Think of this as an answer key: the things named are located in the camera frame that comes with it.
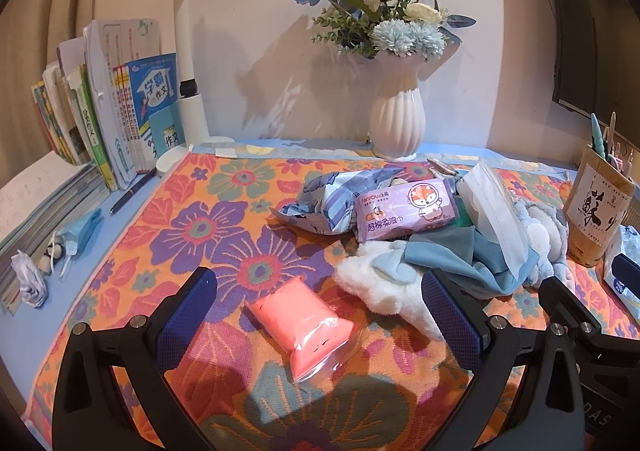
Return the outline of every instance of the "artificial flower bouquet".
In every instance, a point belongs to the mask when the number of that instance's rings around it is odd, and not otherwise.
[[[321,0],[295,0],[316,6]],[[345,52],[372,59],[387,51],[399,57],[413,54],[425,59],[439,57],[447,41],[460,41],[451,28],[470,27],[473,18],[450,14],[433,0],[433,7],[420,0],[327,0],[314,23],[330,29],[313,41],[332,41]]]

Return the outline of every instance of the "stack of books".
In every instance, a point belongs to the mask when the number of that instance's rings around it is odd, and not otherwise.
[[[11,258],[20,249],[37,263],[51,234],[109,195],[98,167],[73,166],[49,152],[0,189],[0,305],[15,313],[19,283]]]
[[[95,162],[110,190],[184,143],[175,54],[160,55],[156,20],[92,21],[58,46],[32,91],[51,148]]]

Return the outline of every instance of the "television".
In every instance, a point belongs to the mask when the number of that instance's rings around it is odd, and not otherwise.
[[[609,123],[640,146],[640,0],[552,0],[558,26],[553,101]]]

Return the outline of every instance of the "blue face mask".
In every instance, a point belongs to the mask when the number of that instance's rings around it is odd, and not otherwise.
[[[65,274],[71,257],[82,254],[95,228],[101,221],[102,209],[97,208],[67,224],[61,231],[53,233],[54,235],[62,236],[65,248],[65,264],[60,272],[60,278]]]

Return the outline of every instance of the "blue book cover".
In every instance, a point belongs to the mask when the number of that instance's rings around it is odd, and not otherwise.
[[[175,54],[138,59],[125,66],[129,72],[131,111],[138,123],[138,142],[145,155],[146,169],[150,170],[168,148],[184,142]]]

